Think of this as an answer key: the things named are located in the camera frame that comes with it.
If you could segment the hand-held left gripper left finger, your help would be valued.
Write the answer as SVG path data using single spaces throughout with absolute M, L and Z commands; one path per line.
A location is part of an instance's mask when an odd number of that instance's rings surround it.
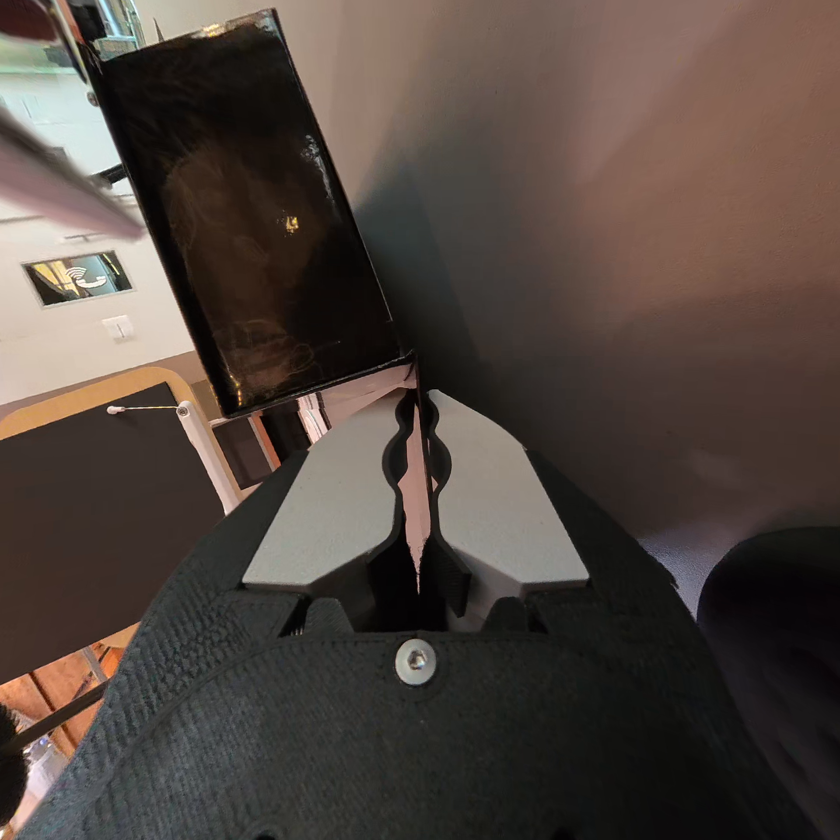
M 415 406 L 414 392 L 389 392 L 310 447 L 245 588 L 332 598 L 346 612 L 414 609 L 417 571 L 399 483 Z

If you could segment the black mesh cushion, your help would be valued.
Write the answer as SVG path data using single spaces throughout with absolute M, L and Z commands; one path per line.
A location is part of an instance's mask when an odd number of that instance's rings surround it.
M 839 838 L 839 528 L 746 539 L 697 621 L 751 737 L 823 838 Z

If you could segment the grey desk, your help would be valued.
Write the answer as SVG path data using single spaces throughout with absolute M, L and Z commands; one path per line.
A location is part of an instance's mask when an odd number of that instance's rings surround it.
M 674 576 L 838 521 L 838 2 L 277 10 L 424 381 Z

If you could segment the black board on white stand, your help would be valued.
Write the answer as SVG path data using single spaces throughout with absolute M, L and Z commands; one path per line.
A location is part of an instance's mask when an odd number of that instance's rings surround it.
M 2 406 L 2 683 L 137 623 L 286 455 L 299 404 L 213 421 L 145 366 Z

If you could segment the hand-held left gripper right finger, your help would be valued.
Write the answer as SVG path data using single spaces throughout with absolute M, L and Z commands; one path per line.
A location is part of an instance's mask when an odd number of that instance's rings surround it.
M 588 585 L 527 449 L 441 391 L 427 393 L 424 411 L 434 484 L 427 575 L 446 617 L 488 617 L 501 598 Z

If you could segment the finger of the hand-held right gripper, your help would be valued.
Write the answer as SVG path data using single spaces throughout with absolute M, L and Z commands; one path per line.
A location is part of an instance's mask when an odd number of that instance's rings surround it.
M 136 240 L 145 226 L 1 108 L 1 199 L 52 222 Z

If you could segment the black glossy cardboard box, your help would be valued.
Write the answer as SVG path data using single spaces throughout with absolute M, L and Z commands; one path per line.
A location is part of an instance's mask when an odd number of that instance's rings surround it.
M 223 415 L 406 361 L 276 10 L 79 50 Z

